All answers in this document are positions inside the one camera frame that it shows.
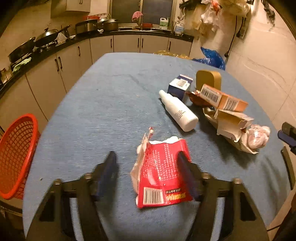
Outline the pink white plastic bag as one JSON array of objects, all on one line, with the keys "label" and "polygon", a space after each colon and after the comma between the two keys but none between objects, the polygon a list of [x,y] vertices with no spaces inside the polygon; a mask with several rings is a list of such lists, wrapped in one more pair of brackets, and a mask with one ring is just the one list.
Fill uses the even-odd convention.
[{"label": "pink white plastic bag", "polygon": [[247,144],[250,149],[260,149],[266,146],[271,134],[270,127],[253,124],[247,132]]}]

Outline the white base cabinets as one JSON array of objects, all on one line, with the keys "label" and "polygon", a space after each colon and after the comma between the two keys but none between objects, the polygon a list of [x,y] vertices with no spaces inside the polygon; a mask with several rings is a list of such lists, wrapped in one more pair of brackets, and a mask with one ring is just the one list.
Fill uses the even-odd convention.
[{"label": "white base cabinets", "polygon": [[188,56],[193,37],[155,31],[117,31],[75,37],[42,53],[12,74],[1,87],[1,132],[26,113],[38,120],[43,131],[56,108],[78,79],[107,53],[169,51]]}]

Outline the silver rice cooker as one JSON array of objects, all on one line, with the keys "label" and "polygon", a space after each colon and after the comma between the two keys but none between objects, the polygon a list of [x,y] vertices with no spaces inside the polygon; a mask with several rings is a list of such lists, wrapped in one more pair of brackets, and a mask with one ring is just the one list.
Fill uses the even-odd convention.
[{"label": "silver rice cooker", "polygon": [[79,22],[75,25],[76,35],[82,35],[84,33],[91,33],[97,30],[97,20],[89,19]]}]

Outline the kitchen window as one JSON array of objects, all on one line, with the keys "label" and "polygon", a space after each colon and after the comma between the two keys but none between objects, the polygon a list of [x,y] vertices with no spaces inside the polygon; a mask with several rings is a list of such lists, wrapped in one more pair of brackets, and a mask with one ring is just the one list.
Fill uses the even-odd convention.
[{"label": "kitchen window", "polygon": [[[113,19],[119,20],[120,24],[143,23],[159,25],[161,18],[171,19],[171,13],[176,1],[165,0],[118,0],[110,1],[109,14]],[[143,16],[132,21],[132,15],[140,11]]]}]

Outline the blue plastic bag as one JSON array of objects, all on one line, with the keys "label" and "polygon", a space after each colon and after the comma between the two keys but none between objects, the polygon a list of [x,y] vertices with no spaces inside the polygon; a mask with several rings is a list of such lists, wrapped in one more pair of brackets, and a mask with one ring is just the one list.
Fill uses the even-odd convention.
[{"label": "blue plastic bag", "polygon": [[221,70],[226,69],[225,61],[217,51],[201,47],[201,52],[203,53],[204,58],[193,58],[192,60]]}]

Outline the pink cloth at window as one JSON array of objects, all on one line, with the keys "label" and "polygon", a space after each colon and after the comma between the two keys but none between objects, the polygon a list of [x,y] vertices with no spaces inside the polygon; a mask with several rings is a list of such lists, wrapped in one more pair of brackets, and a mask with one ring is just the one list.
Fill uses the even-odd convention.
[{"label": "pink cloth at window", "polygon": [[141,11],[134,12],[132,15],[132,22],[140,21],[142,19],[142,16],[143,16],[143,14]]}]

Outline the blue white small box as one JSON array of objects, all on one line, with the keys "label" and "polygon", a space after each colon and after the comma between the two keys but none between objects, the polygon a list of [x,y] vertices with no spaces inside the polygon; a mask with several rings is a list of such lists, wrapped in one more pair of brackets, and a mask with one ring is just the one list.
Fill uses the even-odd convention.
[{"label": "blue white small box", "polygon": [[193,78],[180,74],[169,83],[167,93],[184,101],[185,93],[190,90],[192,82]]}]

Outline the orange medicine box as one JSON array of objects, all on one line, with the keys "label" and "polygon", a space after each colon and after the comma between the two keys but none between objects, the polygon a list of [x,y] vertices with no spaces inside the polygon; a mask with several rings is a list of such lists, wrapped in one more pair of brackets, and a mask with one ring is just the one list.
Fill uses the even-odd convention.
[{"label": "orange medicine box", "polygon": [[203,84],[201,88],[200,97],[216,109],[244,112],[248,107],[248,102],[225,94],[224,92],[206,84]]}]

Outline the green cloth on counter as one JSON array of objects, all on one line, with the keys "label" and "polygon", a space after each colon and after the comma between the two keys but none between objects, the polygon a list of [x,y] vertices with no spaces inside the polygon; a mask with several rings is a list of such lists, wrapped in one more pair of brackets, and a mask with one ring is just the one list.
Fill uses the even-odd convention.
[{"label": "green cloth on counter", "polygon": [[25,66],[26,64],[28,64],[31,61],[31,59],[32,58],[29,57],[29,58],[26,58],[26,59],[20,61],[20,63],[16,64],[13,67],[13,73],[18,72],[23,66]]}]

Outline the brown snack wrapper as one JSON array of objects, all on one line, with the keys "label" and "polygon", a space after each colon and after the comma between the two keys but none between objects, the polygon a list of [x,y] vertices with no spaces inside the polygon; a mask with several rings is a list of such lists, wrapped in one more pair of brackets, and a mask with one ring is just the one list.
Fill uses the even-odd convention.
[{"label": "brown snack wrapper", "polygon": [[207,108],[211,107],[211,104],[205,101],[200,97],[200,93],[198,91],[186,91],[186,95],[189,97],[191,102],[199,107]]}]

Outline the black frying pan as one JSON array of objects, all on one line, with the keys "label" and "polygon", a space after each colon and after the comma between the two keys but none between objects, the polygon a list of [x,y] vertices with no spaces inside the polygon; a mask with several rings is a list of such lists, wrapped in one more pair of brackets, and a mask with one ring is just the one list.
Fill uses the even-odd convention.
[{"label": "black frying pan", "polygon": [[10,63],[15,63],[26,54],[31,53],[35,46],[35,39],[36,37],[32,37],[27,40],[27,42],[14,49],[14,51],[12,51],[8,56]]}]

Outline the red torn snack bag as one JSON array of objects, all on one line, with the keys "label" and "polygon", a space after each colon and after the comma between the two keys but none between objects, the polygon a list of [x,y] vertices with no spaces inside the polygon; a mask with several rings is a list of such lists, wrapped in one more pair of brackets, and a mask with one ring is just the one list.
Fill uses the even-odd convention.
[{"label": "red torn snack bag", "polygon": [[138,208],[162,207],[191,201],[177,167],[178,152],[191,161],[187,142],[172,136],[164,141],[152,141],[154,129],[149,128],[137,147],[137,160],[130,172],[137,194]]}]

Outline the white medicine box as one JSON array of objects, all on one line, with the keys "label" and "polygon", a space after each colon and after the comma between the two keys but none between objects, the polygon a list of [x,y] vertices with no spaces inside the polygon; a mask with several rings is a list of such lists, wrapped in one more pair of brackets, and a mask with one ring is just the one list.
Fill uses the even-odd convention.
[{"label": "white medicine box", "polygon": [[217,120],[217,135],[231,139],[235,143],[242,136],[242,130],[252,125],[254,118],[240,112],[218,109],[214,114]]}]

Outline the white plastic bottle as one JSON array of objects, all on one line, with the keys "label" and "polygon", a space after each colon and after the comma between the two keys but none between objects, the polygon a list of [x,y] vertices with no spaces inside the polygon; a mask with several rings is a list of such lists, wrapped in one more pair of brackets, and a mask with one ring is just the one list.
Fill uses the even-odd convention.
[{"label": "white plastic bottle", "polygon": [[164,90],[159,91],[159,96],[166,111],[184,132],[190,132],[196,127],[198,117],[181,100]]}]

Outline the hanging plastic bags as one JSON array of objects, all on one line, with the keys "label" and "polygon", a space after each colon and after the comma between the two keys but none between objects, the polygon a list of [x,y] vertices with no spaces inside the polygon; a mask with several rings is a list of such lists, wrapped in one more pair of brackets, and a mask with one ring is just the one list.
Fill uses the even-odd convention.
[{"label": "hanging plastic bags", "polygon": [[192,28],[202,36],[222,28],[229,16],[247,17],[250,5],[247,1],[198,1],[192,16]]}]

